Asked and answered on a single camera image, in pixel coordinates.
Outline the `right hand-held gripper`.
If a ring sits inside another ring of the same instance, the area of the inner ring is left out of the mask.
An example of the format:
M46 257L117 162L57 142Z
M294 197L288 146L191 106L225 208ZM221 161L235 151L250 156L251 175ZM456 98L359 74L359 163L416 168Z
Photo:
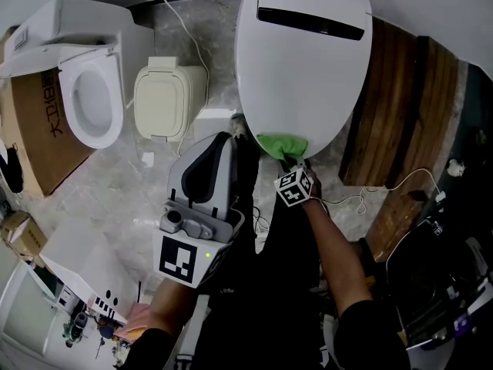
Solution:
M274 181L277 194L288 207L310 199L313 180L307 174L307 165L299 157L285 156L280 161L280 175Z

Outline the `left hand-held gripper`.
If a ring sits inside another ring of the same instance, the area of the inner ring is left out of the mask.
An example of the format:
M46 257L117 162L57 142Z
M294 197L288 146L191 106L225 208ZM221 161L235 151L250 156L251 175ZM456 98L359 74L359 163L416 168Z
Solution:
M171 200L153 231L157 273L191 288L213 276L245 221L241 212L230 209L235 182L236 141L226 132L193 144L172 165Z

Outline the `green cloth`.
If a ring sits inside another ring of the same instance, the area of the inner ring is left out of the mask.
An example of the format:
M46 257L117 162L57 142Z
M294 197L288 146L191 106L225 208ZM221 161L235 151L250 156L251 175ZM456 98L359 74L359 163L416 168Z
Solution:
M274 159L287 160L287 157L302 157L308 148L304 138L288 134L259 133L257 142Z

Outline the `white toilet lid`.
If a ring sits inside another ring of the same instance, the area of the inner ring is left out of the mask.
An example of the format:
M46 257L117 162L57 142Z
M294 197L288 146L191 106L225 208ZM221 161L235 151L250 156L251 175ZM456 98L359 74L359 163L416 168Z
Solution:
M372 38L372 13L353 25L242 0L235 69L251 132L298 136L306 156L319 153L357 104Z

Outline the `person's right forearm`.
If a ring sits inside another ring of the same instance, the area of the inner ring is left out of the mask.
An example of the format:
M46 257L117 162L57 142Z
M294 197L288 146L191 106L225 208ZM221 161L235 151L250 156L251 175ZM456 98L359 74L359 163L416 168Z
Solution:
M321 266L338 314L374 318L377 308L365 281L359 257L332 221L319 200L308 200L302 207L314 233Z

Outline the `person's left forearm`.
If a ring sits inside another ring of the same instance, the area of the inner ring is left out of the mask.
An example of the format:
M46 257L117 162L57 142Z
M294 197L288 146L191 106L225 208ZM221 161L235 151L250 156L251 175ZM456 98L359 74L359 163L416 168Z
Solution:
M159 329L178 338L193 315L197 297L195 289L163 279L150 305L148 329Z

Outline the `white open toilet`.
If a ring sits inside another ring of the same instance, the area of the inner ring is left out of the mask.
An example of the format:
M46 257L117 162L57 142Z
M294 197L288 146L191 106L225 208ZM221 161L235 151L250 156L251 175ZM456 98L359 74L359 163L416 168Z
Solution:
M52 0L8 38L0 78L57 69L71 131L105 149L118 139L136 77L154 53L154 31L137 25L127 8Z

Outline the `white paper sheet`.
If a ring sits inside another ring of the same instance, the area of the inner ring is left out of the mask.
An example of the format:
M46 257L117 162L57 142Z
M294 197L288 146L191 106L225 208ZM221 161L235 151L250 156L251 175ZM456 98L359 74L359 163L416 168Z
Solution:
M194 141L198 142L218 132L227 132L229 122L236 110L224 108L205 108L195 118L193 123Z

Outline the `person's black clothing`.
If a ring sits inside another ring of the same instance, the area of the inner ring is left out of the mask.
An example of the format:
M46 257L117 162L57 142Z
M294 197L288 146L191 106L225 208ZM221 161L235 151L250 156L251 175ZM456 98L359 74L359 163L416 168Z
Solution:
M256 251L253 189L260 151L245 136L233 139L236 182L230 209L241 212L245 221L217 271L194 288L196 306L179 337L147 327L120 370L165 370L167 366L175 370L323 370L320 311L312 288L325 276L302 207L307 200L288 207L279 196L267 241ZM312 186L309 200L318 200L317 194ZM402 340L380 305L373 302L374 318L353 318L349 312L342 318L337 312L337 366L411 370Z

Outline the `cream lidded plastic box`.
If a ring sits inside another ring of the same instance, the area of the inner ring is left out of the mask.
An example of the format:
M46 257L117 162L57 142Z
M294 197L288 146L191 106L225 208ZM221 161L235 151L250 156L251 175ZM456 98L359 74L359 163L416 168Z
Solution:
M206 105L207 71L202 66L181 66L175 56L151 56L139 71L134 86L136 128L148 140L177 143Z

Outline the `wooden step platform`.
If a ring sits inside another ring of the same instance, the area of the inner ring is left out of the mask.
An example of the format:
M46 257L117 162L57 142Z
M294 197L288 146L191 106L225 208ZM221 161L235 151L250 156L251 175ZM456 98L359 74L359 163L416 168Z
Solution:
M458 57L429 36L373 20L371 58L339 177L384 202L364 239L386 261L436 194L438 162L458 85Z

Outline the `white panel with black slots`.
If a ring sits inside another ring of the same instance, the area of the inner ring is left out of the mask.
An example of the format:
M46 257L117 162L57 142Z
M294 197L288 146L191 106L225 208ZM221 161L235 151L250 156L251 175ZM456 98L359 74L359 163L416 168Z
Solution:
M69 218L61 222L40 256L88 308L123 324L128 321L137 283L104 234L89 221Z

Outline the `large printed cardboard box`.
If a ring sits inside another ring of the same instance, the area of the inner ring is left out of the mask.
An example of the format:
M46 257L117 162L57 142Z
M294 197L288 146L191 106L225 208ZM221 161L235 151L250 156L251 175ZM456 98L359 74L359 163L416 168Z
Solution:
M0 89L0 174L13 193L51 195L94 150L71 131L59 71L6 79Z

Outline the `small cardboard box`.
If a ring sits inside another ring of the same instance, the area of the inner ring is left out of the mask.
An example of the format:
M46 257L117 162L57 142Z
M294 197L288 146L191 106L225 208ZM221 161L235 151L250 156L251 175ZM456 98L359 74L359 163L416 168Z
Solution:
M30 214L24 211L8 214L0 223L0 237L22 260L45 266L40 253L48 239Z

